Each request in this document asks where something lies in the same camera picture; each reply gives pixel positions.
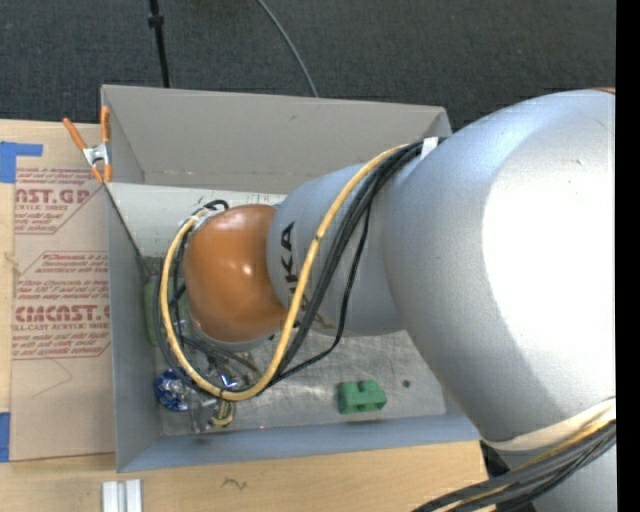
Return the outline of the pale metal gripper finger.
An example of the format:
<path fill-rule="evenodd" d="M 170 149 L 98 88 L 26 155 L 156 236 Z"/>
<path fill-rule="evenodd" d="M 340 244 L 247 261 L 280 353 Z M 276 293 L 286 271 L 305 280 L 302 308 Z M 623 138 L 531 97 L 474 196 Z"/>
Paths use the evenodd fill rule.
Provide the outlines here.
<path fill-rule="evenodd" d="M 191 420 L 195 433 L 207 430 L 216 406 L 217 399 L 215 397 L 203 397 L 199 393 L 191 394 Z"/>

